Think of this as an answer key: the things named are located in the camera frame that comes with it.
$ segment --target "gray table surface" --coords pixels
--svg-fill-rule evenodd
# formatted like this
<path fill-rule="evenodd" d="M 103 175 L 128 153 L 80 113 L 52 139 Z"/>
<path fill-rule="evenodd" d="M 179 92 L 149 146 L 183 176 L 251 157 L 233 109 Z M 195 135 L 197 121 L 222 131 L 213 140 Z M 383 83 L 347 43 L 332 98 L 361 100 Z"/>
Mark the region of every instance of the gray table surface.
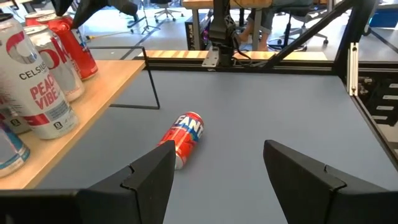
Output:
<path fill-rule="evenodd" d="M 398 173 L 337 77 L 154 72 L 162 109 L 108 109 L 40 188 L 88 187 L 151 150 L 184 111 L 205 132 L 175 172 L 165 224 L 286 223 L 262 159 L 274 139 L 381 187 Z M 118 103 L 154 103 L 141 75 Z"/>

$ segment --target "blue can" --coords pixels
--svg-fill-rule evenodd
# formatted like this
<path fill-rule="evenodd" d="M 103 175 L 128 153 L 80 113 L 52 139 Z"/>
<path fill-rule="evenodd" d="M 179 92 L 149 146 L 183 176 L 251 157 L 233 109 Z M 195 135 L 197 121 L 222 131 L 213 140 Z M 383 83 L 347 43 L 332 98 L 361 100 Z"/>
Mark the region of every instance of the blue can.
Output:
<path fill-rule="evenodd" d="M 0 134 L 0 177 L 4 177 L 21 168 L 30 151 L 3 122 L 0 122 Z"/>

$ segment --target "aluminum can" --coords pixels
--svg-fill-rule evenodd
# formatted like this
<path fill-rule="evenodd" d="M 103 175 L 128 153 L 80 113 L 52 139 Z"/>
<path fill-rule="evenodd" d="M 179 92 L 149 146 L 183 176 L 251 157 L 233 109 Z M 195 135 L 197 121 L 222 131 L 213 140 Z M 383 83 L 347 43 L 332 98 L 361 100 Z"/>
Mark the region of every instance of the aluminum can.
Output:
<path fill-rule="evenodd" d="M 2 122 L 0 134 L 0 177 L 4 177 L 21 168 L 29 158 L 30 151 Z"/>
<path fill-rule="evenodd" d="M 7 105 L 5 97 L 0 95 L 0 121 L 6 124 L 12 132 L 21 134 L 30 130 L 26 121 Z"/>
<path fill-rule="evenodd" d="M 181 169 L 203 134 L 204 124 L 199 114 L 186 112 L 175 120 L 158 146 L 168 140 L 175 142 L 175 169 Z"/>
<path fill-rule="evenodd" d="M 41 139 L 71 131 L 78 118 L 12 14 L 0 14 L 0 95 Z"/>
<path fill-rule="evenodd" d="M 97 74 L 98 67 L 94 58 L 86 42 L 81 37 L 79 29 L 71 28 L 73 19 L 68 14 L 64 16 L 51 14 L 40 17 L 37 21 L 41 24 L 48 25 L 50 30 L 54 31 L 59 36 L 63 46 L 76 62 L 82 80 L 86 80 Z"/>
<path fill-rule="evenodd" d="M 37 22 L 38 18 L 40 18 L 42 16 L 50 15 L 53 13 L 55 13 L 54 10 L 41 10 L 41 11 L 37 11 L 37 12 L 31 12 L 25 16 L 25 24 L 27 26 L 40 25 L 40 23 Z"/>
<path fill-rule="evenodd" d="M 67 100 L 71 102 L 81 96 L 85 87 L 75 69 L 75 63 L 70 60 L 59 37 L 46 25 L 25 27 L 24 30 L 54 75 Z"/>

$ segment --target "wooden tabletop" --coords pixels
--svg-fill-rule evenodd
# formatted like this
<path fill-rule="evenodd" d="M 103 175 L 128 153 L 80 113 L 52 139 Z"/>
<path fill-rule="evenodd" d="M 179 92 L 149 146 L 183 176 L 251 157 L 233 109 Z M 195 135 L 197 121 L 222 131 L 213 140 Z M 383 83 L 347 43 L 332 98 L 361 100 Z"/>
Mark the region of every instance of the wooden tabletop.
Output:
<path fill-rule="evenodd" d="M 30 148 L 30 157 L 15 173 L 0 178 L 0 189 L 35 187 L 145 67 L 142 60 L 97 60 L 96 63 L 99 73 L 84 82 L 84 95 L 72 102 L 79 126 L 53 140 L 41 140 L 32 131 L 21 134 L 20 138 Z"/>
<path fill-rule="evenodd" d="M 17 4 L 22 4 L 22 3 L 30 2 L 30 1 L 32 1 L 32 0 L 15 0 L 15 2 Z M 14 3 L 12 3 L 12 1 L 0 2 L 0 8 L 9 7 L 9 6 L 13 6 L 13 5 L 14 5 Z"/>
<path fill-rule="evenodd" d="M 272 0 L 231 0 L 231 7 L 262 8 L 269 7 Z M 183 0 L 182 6 L 187 9 L 212 9 L 213 0 Z"/>
<path fill-rule="evenodd" d="M 151 58 L 202 58 L 207 55 L 206 50 L 147 50 L 147 56 Z M 245 52 L 253 60 L 267 60 L 277 52 Z M 240 54 L 235 54 L 238 59 L 246 59 Z M 285 60 L 328 60 L 323 52 L 292 52 Z"/>

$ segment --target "office chair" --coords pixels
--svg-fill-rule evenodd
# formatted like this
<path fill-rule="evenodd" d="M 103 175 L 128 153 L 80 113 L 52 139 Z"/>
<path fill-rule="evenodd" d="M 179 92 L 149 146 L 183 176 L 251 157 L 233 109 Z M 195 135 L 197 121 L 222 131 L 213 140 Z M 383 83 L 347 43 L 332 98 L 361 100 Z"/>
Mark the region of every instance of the office chair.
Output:
<path fill-rule="evenodd" d="M 327 5 L 324 4 L 318 4 L 313 7 L 313 10 L 309 12 L 307 15 L 304 17 L 301 16 L 296 16 L 293 14 L 293 18 L 297 21 L 303 22 L 303 26 L 301 28 L 294 28 L 293 30 L 290 31 L 289 35 L 295 35 L 299 34 L 302 35 L 307 31 L 307 28 L 305 27 L 305 24 L 308 22 L 311 22 L 315 19 L 321 19 L 327 14 Z M 321 37 L 324 38 L 323 44 L 329 44 L 328 37 L 323 35 L 323 34 L 315 34 L 315 37 Z"/>
<path fill-rule="evenodd" d="M 182 14 L 182 12 L 180 11 L 176 11 L 176 10 L 171 10 L 169 9 L 169 3 L 171 2 L 171 0 L 168 0 L 167 2 L 164 2 L 162 0 L 152 0 L 151 3 L 155 3 L 159 8 L 164 9 L 160 12 L 156 12 L 155 13 L 155 21 L 159 22 L 158 17 L 166 14 L 166 17 L 169 18 L 169 15 L 172 17 L 173 21 L 175 21 L 175 18 L 173 16 L 173 12 L 179 12 L 181 13 L 181 16 L 183 17 L 184 15 Z"/>
<path fill-rule="evenodd" d="M 286 25 L 285 34 L 276 38 L 269 40 L 267 45 L 271 49 L 281 50 L 284 47 L 288 46 L 289 40 L 294 40 L 294 38 L 290 37 L 291 35 L 303 34 L 307 31 L 305 24 L 313 21 L 315 19 L 319 19 L 324 17 L 327 14 L 327 5 L 321 4 L 321 0 L 317 0 L 316 4 L 306 5 L 306 6 L 287 6 L 278 8 L 277 12 L 285 12 L 289 14 L 289 22 Z M 303 22 L 303 26 L 301 28 L 294 28 L 291 30 L 291 20 L 292 18 Z M 316 37 L 324 38 L 324 45 L 329 43 L 328 37 L 322 34 L 315 34 Z M 303 44 L 297 50 L 307 50 L 307 44 Z"/>

